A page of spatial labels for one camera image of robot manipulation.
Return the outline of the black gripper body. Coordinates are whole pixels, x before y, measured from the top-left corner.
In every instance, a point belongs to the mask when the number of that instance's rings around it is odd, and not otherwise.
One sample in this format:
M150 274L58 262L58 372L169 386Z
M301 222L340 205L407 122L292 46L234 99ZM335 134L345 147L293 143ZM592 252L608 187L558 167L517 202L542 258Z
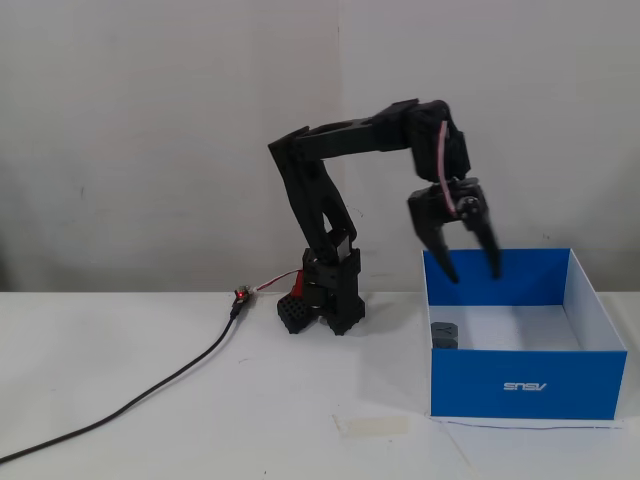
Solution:
M477 178L453 180L448 184L453 209L439 184L415 191L408 206L415 228L436 228L460 221L466 228L485 224L485 196Z

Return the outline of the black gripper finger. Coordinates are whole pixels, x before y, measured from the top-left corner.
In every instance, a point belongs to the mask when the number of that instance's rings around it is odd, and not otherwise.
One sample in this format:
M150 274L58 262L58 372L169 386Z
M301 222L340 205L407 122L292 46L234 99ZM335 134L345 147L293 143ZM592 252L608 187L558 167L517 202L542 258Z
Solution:
M457 284L459 277L452 263L449 248L445 242L443 225L420 222L414 225L414 230L443 273L451 282Z
M461 200L461 219L484 251L492 278L498 279L502 273L501 249L491 225L486 202L473 196L464 197Z

